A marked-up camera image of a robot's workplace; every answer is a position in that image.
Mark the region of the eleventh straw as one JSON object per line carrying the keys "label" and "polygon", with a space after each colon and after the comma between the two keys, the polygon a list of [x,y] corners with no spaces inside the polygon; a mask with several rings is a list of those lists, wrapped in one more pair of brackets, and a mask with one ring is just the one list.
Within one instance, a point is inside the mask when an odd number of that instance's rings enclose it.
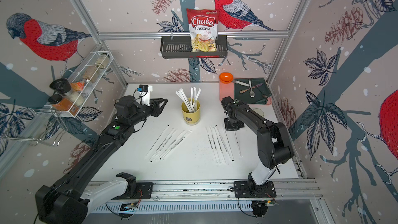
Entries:
{"label": "eleventh straw", "polygon": [[238,149],[238,154],[239,154],[240,157],[242,157],[236,131],[234,131],[233,133],[235,135],[235,141],[236,141],[236,146],[237,146],[237,149]]}

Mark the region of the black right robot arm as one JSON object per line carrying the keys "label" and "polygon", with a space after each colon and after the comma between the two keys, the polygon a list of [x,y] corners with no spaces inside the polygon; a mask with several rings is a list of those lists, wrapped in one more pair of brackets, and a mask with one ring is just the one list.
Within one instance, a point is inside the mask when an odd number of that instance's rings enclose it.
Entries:
{"label": "black right robot arm", "polygon": [[230,96],[221,100],[226,131],[238,131],[248,127],[257,136],[259,164],[249,173],[248,188],[259,192],[271,181],[280,164],[287,163],[294,156],[292,141],[287,127],[281,122],[272,122],[256,113],[248,104]]}

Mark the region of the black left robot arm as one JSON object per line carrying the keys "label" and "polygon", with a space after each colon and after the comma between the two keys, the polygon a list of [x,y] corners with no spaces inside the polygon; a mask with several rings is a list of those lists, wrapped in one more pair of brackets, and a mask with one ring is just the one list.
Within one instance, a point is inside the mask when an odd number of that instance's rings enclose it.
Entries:
{"label": "black left robot arm", "polygon": [[115,101],[116,114],[102,131],[93,148],[62,178],[52,186],[43,185],[35,194],[36,218],[46,224],[80,224],[91,211],[108,200],[130,191],[135,194],[135,177],[121,173],[116,183],[122,189],[103,189],[84,196],[84,190],[104,163],[136,133],[135,125],[145,123],[148,117],[159,117],[167,105],[163,98],[150,99],[141,104],[128,95]]}

